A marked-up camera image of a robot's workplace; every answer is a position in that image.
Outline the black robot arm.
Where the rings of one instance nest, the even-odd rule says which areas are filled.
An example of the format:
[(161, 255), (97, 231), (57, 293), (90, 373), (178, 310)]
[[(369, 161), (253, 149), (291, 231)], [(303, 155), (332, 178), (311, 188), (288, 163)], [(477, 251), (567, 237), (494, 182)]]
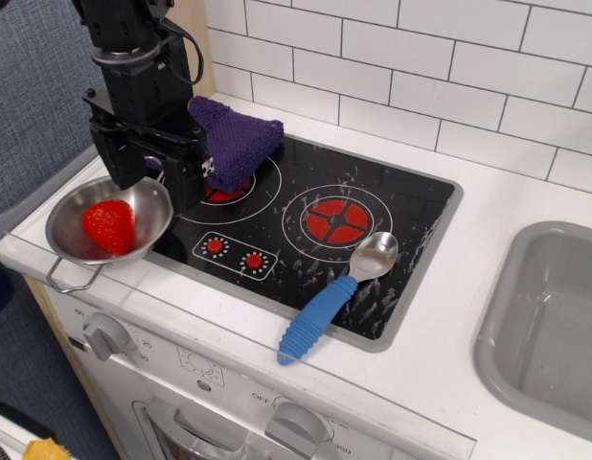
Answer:
[(184, 215), (203, 197), (213, 159), (207, 134), (190, 105), (204, 58), (190, 71), (186, 45), (194, 38), (168, 19), (172, 1), (77, 1), (92, 41), (91, 58), (104, 85), (87, 90), (90, 131), (110, 177), (121, 190), (159, 160), (173, 211)]

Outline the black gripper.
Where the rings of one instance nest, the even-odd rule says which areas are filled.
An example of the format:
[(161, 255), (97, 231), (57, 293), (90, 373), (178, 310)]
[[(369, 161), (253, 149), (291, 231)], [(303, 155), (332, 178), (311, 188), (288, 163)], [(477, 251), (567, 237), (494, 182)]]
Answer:
[[(86, 96), (93, 112), (90, 131), (111, 179), (128, 189), (147, 174), (144, 147), (150, 126), (193, 96), (185, 38), (94, 35), (91, 57), (102, 71), (104, 88)], [(214, 159), (167, 156), (162, 165), (173, 211), (185, 215), (205, 196)]]

